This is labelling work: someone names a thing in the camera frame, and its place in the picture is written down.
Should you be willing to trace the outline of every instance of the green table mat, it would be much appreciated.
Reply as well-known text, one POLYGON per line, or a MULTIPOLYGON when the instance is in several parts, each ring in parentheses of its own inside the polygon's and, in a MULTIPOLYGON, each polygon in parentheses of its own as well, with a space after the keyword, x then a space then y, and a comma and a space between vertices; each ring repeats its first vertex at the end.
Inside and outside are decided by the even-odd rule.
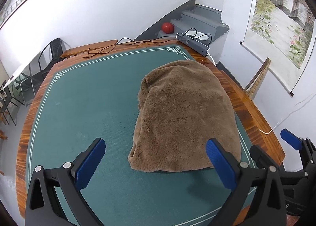
MULTIPOLYGON (((131 169, 127 161, 142 78, 158 66, 186 59, 193 60, 182 46, 166 45, 87 60, 57 72, 33 123, 26 186, 37 165, 60 167, 98 137, 105 140, 106 152, 81 193, 104 225, 207 225, 230 194, 214 169, 146 173, 131 169)), ((235 117, 242 161, 254 167, 250 140, 235 117)), ((62 191, 56 191, 68 220, 77 224, 62 191)), ((245 206, 253 194, 254 188, 245 206)))

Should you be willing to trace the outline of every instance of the staircase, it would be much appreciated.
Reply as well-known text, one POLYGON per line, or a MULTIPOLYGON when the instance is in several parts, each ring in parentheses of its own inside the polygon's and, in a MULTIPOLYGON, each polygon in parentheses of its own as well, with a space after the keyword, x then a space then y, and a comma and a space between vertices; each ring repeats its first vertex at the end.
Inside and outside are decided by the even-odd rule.
POLYGON ((222 23, 221 16, 220 11, 197 4, 192 11, 183 11, 180 20, 170 20, 170 23, 174 26, 173 33, 166 34, 160 30, 157 33, 157 37, 174 36, 177 33, 185 33, 193 27, 204 34, 211 34, 211 47, 212 43, 229 30, 229 26, 222 23))

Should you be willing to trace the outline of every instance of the white plastic object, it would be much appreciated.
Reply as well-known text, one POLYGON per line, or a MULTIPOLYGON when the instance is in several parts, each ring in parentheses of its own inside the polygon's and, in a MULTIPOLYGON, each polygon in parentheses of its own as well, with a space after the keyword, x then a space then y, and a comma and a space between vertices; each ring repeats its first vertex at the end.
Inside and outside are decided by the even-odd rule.
POLYGON ((195 31, 195 30, 188 30, 188 31, 186 31, 185 34, 186 34, 186 35, 193 36, 193 37, 198 38, 198 39, 200 39, 200 40, 204 40, 204 41, 206 41, 207 39, 209 39, 209 36, 208 36, 208 35, 205 35, 204 33, 199 32, 199 31, 195 31))

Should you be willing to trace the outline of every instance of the silver screw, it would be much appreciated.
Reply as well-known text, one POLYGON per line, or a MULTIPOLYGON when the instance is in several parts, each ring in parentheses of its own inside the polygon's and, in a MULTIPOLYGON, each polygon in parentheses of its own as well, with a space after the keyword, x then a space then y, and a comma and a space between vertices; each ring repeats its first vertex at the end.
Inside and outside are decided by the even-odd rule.
POLYGON ((37 167, 35 167, 35 172, 39 172, 42 170, 42 167, 40 165, 38 165, 37 167))
POLYGON ((271 172, 276 172, 277 171, 277 169, 274 167, 274 166, 269 166, 269 170, 271 171, 271 172))
POLYGON ((71 163, 70 163, 70 162, 66 162, 66 163, 63 164, 63 167, 64 167, 65 169, 68 169, 70 166, 71 166, 71 163))
POLYGON ((248 167, 248 164, 246 162, 240 162, 240 166, 242 168, 247 168, 248 167))

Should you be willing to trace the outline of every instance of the black cable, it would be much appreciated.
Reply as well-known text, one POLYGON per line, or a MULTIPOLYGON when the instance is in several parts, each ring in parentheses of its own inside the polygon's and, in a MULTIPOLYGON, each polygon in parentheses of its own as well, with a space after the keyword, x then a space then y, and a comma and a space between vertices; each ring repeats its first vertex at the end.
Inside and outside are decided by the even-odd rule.
MULTIPOLYGON (((204 36, 204 35, 210 35, 211 36, 211 41, 209 42, 209 44, 212 42, 212 35, 211 34, 203 34, 202 36, 204 36)), ((103 49, 101 49, 99 52, 97 52, 97 53, 90 53, 90 49, 88 50, 88 54, 89 55, 92 55, 92 56, 84 56, 83 58, 84 59, 89 59, 89 58, 92 58, 92 57, 94 57, 95 55, 98 55, 98 54, 102 54, 102 55, 105 55, 105 54, 108 54, 108 53, 110 53, 117 45, 133 45, 133 44, 135 44, 135 43, 137 43, 137 44, 145 44, 145 43, 154 43, 154 44, 162 44, 162 43, 165 43, 165 42, 168 42, 168 41, 170 41, 170 40, 166 40, 166 41, 164 41, 164 42, 153 42, 153 41, 155 41, 155 40, 158 40, 158 39, 160 39, 160 38, 164 38, 164 37, 178 37, 178 36, 161 36, 161 37, 158 37, 158 38, 155 38, 155 39, 151 39, 151 40, 146 40, 146 41, 135 41, 135 40, 132 40, 132 39, 130 39, 130 38, 128 38, 128 37, 124 37, 124 38, 121 38, 116 44, 112 44, 112 45, 109 45, 109 46, 107 46, 107 47, 104 47, 103 49), (128 39, 128 40, 130 40, 130 41, 132 41, 133 43, 131 43, 131 44, 126 44, 126 43, 122 43, 122 44, 119 44, 119 42, 120 41, 122 41, 123 39, 128 39), (105 53, 103 53, 102 51, 104 50, 104 49, 107 49, 107 48, 109 48, 109 47, 111 47, 111 46, 113 46, 113 48, 111 49, 111 50, 109 50, 108 52, 105 52, 105 53)), ((192 39, 188 39, 188 40, 184 40, 184 41, 190 41, 190 40, 196 40, 196 39, 199 39, 201 36, 199 36, 199 37, 194 37, 194 38, 192 38, 192 39)))

